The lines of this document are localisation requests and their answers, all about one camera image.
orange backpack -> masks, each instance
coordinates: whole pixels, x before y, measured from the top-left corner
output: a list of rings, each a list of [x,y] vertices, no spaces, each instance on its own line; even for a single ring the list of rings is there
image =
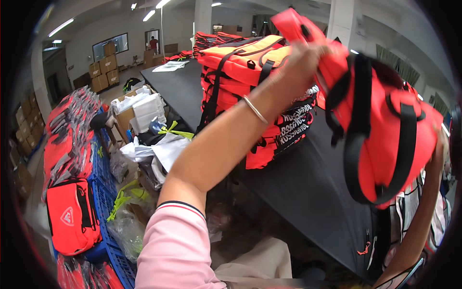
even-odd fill
[[[319,62],[315,80],[326,96],[333,144],[346,132],[344,172],[357,202],[383,204],[412,183],[431,158],[443,116],[403,90],[396,71],[347,48],[288,9],[272,22],[289,41],[326,44],[336,51]],[[339,124],[333,119],[335,115]]]

hand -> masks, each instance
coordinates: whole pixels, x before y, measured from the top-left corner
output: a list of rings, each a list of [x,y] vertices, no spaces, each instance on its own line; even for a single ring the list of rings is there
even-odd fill
[[[433,128],[437,134],[437,142],[432,158],[425,166],[426,179],[428,177],[441,178],[441,173],[444,168],[444,161],[448,154],[449,141],[446,133],[442,129]]]
[[[332,53],[326,45],[308,46],[304,43],[292,43],[292,53],[287,63],[268,78],[271,86],[280,89],[290,100],[297,99],[305,93],[314,82],[319,60],[325,54]]]

black table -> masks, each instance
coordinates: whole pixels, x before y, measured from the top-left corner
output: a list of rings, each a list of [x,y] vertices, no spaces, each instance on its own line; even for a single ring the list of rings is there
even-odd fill
[[[200,74],[196,60],[174,72],[153,73],[152,68],[141,72],[193,131],[201,119]],[[264,169],[247,170],[240,179],[328,255],[373,283],[366,271],[372,246],[366,255],[357,251],[364,250],[366,229],[373,238],[376,218],[369,206],[350,197],[343,174],[343,143],[331,148],[331,135],[324,111],[318,108],[308,137],[299,146]]]

doorway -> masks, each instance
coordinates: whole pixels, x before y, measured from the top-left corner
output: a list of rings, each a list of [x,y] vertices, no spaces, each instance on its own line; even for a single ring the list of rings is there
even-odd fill
[[[146,43],[145,50],[151,49],[150,41],[152,40],[152,37],[154,37],[154,39],[157,40],[157,45],[156,45],[157,47],[155,50],[157,51],[158,54],[161,53],[159,35],[160,35],[160,29],[155,29],[155,30],[150,30],[150,31],[145,32],[145,43]]]

red shirt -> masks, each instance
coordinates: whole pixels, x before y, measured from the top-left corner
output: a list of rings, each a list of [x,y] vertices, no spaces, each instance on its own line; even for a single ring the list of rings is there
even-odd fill
[[[157,39],[152,39],[149,44],[151,46],[151,49],[157,49]]]

